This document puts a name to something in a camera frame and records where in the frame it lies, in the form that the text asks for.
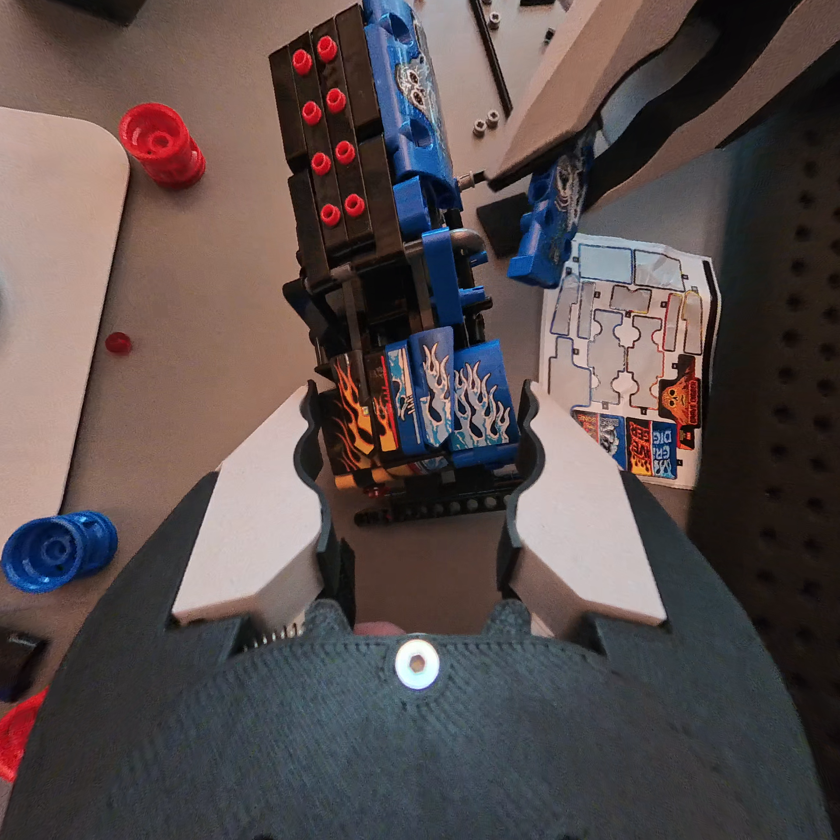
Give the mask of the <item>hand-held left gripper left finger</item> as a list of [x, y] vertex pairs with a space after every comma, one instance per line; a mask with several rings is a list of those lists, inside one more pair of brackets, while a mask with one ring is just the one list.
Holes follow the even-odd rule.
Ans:
[[299, 631], [325, 598], [354, 625], [354, 553], [318, 485], [320, 408], [310, 381], [215, 471], [172, 606], [179, 623], [247, 616], [259, 631]]

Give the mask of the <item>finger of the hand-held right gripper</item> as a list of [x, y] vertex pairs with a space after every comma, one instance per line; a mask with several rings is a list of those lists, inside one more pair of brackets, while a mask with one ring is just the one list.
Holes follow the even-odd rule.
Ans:
[[686, 17], [687, 1], [573, 2], [514, 105], [500, 157], [487, 168], [489, 188], [498, 192], [553, 161]]
[[595, 158], [585, 207], [621, 197], [723, 147], [838, 73], [839, 2], [595, 2], [585, 14], [596, 74], [609, 95], [676, 42], [689, 19], [717, 32], [674, 85], [648, 101]]

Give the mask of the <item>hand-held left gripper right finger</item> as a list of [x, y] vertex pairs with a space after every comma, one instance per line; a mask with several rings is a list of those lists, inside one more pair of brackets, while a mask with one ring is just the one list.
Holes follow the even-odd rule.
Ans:
[[497, 555], [504, 595], [532, 630], [572, 637], [584, 615], [656, 627], [667, 614], [615, 461], [540, 383], [527, 380], [517, 467]]

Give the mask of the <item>blue printed toy panel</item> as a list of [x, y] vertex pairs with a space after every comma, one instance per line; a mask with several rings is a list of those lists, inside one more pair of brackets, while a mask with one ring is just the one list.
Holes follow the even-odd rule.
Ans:
[[542, 289], [560, 285], [579, 228], [599, 128], [593, 120], [563, 146], [554, 163], [532, 175], [530, 209], [521, 217], [522, 238], [508, 278]]

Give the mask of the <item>blue black toy truck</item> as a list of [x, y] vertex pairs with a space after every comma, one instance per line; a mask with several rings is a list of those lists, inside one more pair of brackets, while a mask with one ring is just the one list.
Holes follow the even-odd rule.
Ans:
[[300, 267], [283, 294], [329, 383], [336, 487], [380, 500], [360, 526], [502, 510], [522, 481], [516, 408], [420, 21], [357, 3], [269, 66]]

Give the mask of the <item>long black toy axle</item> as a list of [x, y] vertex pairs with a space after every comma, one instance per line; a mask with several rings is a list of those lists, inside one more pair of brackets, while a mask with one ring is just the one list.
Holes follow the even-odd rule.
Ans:
[[485, 51], [490, 74], [496, 86], [500, 106], [505, 118], [509, 118], [512, 112], [512, 100], [508, 84], [504, 77], [501, 63], [491, 32], [495, 29], [490, 26], [490, 18], [484, 12], [484, 4], [481, 1], [468, 1], [470, 11], [476, 21], [477, 32]]

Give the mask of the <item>blue toy wheel rim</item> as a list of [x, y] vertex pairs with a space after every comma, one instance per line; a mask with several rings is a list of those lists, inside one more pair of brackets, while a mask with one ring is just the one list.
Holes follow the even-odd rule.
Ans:
[[98, 574], [118, 545], [115, 525], [100, 512], [39, 518], [18, 527], [5, 542], [2, 571], [21, 592], [45, 594]]

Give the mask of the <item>white sticker sheet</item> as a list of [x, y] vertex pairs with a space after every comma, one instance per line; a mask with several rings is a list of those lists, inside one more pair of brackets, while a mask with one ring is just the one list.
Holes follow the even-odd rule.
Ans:
[[720, 309], [711, 258], [578, 234], [544, 292], [539, 380], [619, 469], [693, 490]]

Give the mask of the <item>white metal stand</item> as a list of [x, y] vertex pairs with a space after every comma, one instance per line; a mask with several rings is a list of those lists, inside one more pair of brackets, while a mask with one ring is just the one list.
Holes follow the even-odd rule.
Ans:
[[1, 109], [1, 536], [65, 495], [130, 178], [92, 122]]

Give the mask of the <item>red toy wheel rim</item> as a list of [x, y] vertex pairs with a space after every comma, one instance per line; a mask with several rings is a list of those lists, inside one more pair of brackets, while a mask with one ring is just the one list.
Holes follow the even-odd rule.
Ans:
[[17, 778], [27, 742], [49, 686], [15, 705], [1, 719], [1, 778], [10, 784]]
[[150, 179], [166, 189], [197, 184], [206, 170], [203, 153], [178, 112], [158, 102], [139, 104], [122, 116], [119, 139]]

